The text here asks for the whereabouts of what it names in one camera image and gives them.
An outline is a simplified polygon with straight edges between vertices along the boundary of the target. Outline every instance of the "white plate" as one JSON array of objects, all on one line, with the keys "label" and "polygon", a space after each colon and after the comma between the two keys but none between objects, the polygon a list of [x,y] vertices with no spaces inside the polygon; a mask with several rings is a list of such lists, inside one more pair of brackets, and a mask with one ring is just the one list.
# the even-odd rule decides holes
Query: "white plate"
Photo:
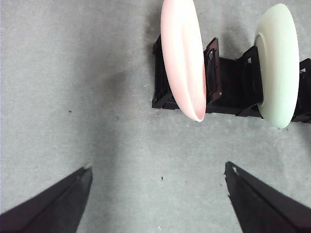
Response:
[{"label": "white plate", "polygon": [[206,110],[203,46],[193,0],[164,0],[161,43],[173,96],[185,115],[202,121]]},{"label": "white plate", "polygon": [[258,108],[269,123],[285,128],[297,102],[299,50],[294,20],[284,4],[275,5],[262,16],[254,44],[263,87],[263,102]]}]

